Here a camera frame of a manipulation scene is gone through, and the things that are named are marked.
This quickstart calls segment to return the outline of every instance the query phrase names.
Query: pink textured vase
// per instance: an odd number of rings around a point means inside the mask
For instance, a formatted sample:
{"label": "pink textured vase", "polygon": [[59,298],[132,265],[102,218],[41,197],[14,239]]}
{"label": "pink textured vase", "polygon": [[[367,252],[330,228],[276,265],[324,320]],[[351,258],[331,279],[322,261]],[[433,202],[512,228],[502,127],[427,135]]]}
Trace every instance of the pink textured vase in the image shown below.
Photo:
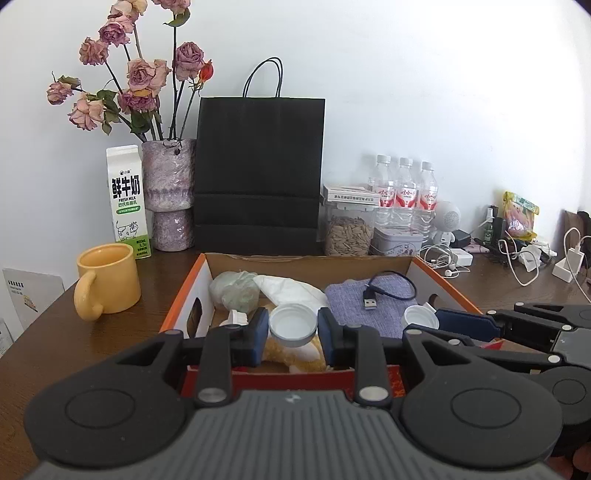
{"label": "pink textured vase", "polygon": [[176,212],[193,206],[196,140],[155,140],[142,144],[144,198],[153,212]]}
{"label": "pink textured vase", "polygon": [[196,140],[142,144],[144,199],[154,212],[154,248],[177,252],[193,246],[193,185]]}

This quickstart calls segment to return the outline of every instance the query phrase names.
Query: power adapter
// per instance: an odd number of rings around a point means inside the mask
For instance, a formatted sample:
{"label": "power adapter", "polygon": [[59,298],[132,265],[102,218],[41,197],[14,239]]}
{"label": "power adapter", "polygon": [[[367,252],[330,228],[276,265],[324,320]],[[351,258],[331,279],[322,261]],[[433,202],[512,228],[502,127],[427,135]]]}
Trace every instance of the power adapter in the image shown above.
{"label": "power adapter", "polygon": [[[569,253],[567,255],[569,256],[570,267],[573,269],[573,273],[576,275],[579,273],[581,265],[583,264],[584,254],[580,249],[569,248]],[[569,266],[566,263],[566,257],[554,265],[552,275],[558,277],[560,280],[564,280],[567,283],[573,281],[573,276],[570,274]]]}
{"label": "power adapter", "polygon": [[461,248],[450,248],[452,251],[452,263],[457,267],[469,267],[472,265],[472,254],[462,250]]}

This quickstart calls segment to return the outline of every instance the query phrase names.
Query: phone charger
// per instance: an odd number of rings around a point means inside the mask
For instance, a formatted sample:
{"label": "phone charger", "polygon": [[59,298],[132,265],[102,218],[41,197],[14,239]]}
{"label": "phone charger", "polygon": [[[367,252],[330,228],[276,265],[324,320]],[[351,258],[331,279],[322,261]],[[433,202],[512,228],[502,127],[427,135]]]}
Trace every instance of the phone charger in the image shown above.
{"label": "phone charger", "polygon": [[461,248],[450,248],[450,250],[452,251],[452,262],[455,263],[457,267],[469,267],[472,265],[472,254],[469,254]]}

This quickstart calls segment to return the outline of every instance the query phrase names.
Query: white speaker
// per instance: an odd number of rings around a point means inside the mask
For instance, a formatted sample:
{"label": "white speaker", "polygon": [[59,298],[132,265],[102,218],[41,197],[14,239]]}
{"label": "white speaker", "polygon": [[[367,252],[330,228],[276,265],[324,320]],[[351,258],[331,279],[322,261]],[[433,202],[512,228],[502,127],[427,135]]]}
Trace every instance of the white speaker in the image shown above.
{"label": "white speaker", "polygon": [[433,244],[445,244],[449,246],[455,241],[453,231],[460,226],[462,214],[452,202],[437,202],[435,205],[435,218],[433,219],[432,239]]}

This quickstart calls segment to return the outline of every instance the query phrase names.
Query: plastic bag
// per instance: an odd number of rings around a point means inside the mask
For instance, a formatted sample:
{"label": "plastic bag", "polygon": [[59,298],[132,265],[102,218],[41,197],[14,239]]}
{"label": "plastic bag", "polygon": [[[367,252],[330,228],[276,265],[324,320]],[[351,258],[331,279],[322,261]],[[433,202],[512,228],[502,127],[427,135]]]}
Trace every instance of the plastic bag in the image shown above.
{"label": "plastic bag", "polygon": [[256,273],[223,272],[209,285],[213,302],[226,310],[249,313],[258,306],[260,289],[253,278]]}
{"label": "plastic bag", "polygon": [[506,229],[513,238],[531,242],[534,233],[534,215],[540,214],[540,207],[513,192],[503,195]]}
{"label": "plastic bag", "polygon": [[322,290],[293,278],[258,275],[254,281],[265,297],[276,306],[283,303],[301,303],[314,312],[329,306],[329,301]]}

